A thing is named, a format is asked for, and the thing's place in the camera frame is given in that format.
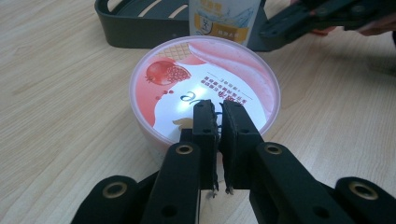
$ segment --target round plastic container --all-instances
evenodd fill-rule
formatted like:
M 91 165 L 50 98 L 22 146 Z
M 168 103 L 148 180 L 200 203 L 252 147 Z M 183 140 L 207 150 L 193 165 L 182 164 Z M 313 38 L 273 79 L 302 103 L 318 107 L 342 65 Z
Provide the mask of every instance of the round plastic container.
M 134 114 L 157 162 L 192 127 L 193 106 L 210 99 L 221 124 L 224 100 L 242 104 L 263 135 L 273 124 L 280 91 L 270 67 L 253 51 L 213 36 L 161 44 L 135 67 L 130 82 Z

